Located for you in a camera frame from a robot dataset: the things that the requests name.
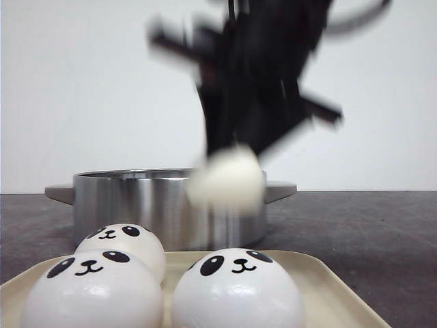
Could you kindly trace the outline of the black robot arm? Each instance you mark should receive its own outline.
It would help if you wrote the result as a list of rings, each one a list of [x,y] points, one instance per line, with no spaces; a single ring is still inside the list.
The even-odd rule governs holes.
[[[206,155],[242,144],[261,154],[303,121],[338,108],[303,96],[298,78],[316,49],[330,1],[230,1],[221,30],[199,23],[187,43],[156,25],[151,45],[195,62]]]

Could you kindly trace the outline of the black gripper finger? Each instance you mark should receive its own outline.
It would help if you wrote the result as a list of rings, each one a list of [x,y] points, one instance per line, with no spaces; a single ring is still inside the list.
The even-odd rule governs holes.
[[[197,92],[206,125],[206,156],[210,158],[236,144],[239,104],[229,88],[198,85]]]
[[[300,114],[258,113],[245,127],[245,144],[259,156],[306,119],[307,116]]]

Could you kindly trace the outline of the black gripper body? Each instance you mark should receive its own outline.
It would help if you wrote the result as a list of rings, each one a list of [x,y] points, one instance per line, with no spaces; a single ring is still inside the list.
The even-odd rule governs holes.
[[[229,88],[239,104],[237,144],[245,144],[245,127],[258,113],[313,116],[329,124],[343,117],[340,108],[300,93],[298,78],[308,58],[305,40],[285,28],[257,24],[248,15],[226,22],[222,31],[200,24],[188,43],[155,25],[151,45],[196,63],[198,85]]]

